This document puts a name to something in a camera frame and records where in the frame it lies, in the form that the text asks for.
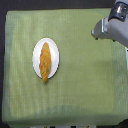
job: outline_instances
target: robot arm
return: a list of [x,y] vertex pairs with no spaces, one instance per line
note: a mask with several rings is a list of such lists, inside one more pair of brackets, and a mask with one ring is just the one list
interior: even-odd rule
[[109,17],[91,31],[95,39],[112,39],[128,47],[128,0],[116,0]]

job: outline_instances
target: dark background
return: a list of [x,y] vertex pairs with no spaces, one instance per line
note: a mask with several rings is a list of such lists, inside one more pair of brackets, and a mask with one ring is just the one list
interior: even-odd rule
[[10,10],[111,8],[114,2],[115,0],[0,0],[0,128],[9,128],[2,123],[6,13]]

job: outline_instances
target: oval plate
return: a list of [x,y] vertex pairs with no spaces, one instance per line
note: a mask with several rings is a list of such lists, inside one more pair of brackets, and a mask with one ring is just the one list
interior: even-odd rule
[[56,73],[59,65],[59,51],[58,51],[57,45],[53,40],[51,40],[50,38],[43,38],[38,41],[33,51],[32,62],[33,62],[33,68],[36,74],[41,78],[40,69],[39,69],[40,54],[41,54],[41,49],[43,47],[43,44],[45,42],[48,43],[50,54],[51,54],[51,69],[48,75],[48,78],[50,78]]

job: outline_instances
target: green cloth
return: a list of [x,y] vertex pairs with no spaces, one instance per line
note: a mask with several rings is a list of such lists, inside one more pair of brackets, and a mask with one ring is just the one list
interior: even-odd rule
[[[110,9],[9,11],[3,122],[10,126],[111,125],[128,117],[125,47],[91,29]],[[44,85],[32,66],[36,43],[55,41],[56,74]]]

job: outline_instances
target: gray robotic arm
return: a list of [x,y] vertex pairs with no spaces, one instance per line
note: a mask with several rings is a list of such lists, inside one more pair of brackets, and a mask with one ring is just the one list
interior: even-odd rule
[[109,17],[91,31],[95,39],[112,39],[128,47],[128,0],[116,0]]

